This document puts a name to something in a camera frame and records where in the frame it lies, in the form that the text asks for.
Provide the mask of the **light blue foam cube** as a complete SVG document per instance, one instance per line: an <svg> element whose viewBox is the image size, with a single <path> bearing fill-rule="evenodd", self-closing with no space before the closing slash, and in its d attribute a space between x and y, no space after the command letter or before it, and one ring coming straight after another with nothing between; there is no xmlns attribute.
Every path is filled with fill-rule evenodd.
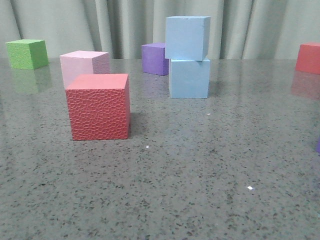
<svg viewBox="0 0 320 240"><path fill-rule="evenodd" d="M169 61L169 94L172 99L207 98L211 61L204 59Z"/></svg>

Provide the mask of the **purple foam cube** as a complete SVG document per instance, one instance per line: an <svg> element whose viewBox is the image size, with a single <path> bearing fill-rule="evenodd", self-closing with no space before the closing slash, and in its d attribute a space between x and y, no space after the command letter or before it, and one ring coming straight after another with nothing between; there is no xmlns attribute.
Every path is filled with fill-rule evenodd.
<svg viewBox="0 0 320 240"><path fill-rule="evenodd" d="M142 71L166 76L169 74L169 59L165 58L165 43L156 42L141 46Z"/></svg>

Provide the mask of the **large red textured cube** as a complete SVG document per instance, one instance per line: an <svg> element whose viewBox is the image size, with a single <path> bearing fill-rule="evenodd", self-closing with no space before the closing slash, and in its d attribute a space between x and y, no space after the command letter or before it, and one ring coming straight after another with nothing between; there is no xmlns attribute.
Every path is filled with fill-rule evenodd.
<svg viewBox="0 0 320 240"><path fill-rule="evenodd" d="M81 74L65 89L75 141L129 137L130 87L127 73Z"/></svg>

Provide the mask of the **pink foam cube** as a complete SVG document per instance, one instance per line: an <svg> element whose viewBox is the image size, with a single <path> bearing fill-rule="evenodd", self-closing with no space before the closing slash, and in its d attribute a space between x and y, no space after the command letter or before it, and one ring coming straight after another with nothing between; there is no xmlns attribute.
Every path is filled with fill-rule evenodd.
<svg viewBox="0 0 320 240"><path fill-rule="evenodd" d="M109 74L109 53L77 50L59 57L63 86L67 88L81 74Z"/></svg>

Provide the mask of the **grey-green curtain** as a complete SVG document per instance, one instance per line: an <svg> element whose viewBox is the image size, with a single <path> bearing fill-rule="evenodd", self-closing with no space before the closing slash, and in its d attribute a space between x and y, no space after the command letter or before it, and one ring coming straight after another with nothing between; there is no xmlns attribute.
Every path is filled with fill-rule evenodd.
<svg viewBox="0 0 320 240"><path fill-rule="evenodd" d="M293 60L320 40L317 0L3 0L0 55L6 42L39 39L51 58L85 50L139 59L143 44L165 41L170 16L211 18L212 60Z"/></svg>

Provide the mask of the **green foam cube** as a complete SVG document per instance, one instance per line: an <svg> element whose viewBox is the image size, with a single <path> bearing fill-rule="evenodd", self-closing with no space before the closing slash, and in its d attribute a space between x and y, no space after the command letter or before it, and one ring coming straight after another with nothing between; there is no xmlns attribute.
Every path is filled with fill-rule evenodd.
<svg viewBox="0 0 320 240"><path fill-rule="evenodd" d="M46 42L20 39L5 43L12 69L35 70L49 64Z"/></svg>

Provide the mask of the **red foam cube far right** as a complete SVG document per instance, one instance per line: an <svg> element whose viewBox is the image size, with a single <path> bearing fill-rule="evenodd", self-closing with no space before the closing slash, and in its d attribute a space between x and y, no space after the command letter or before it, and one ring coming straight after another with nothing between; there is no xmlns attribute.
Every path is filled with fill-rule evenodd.
<svg viewBox="0 0 320 240"><path fill-rule="evenodd" d="M320 74L319 42L307 42L299 46L295 70L311 74Z"/></svg>

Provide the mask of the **purple cube at right edge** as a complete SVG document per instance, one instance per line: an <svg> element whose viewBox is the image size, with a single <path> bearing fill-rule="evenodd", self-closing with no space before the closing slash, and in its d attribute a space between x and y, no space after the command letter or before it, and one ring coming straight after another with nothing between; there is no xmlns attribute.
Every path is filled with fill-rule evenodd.
<svg viewBox="0 0 320 240"><path fill-rule="evenodd" d="M318 141L317 141L316 152L320 153L320 137L318 138Z"/></svg>

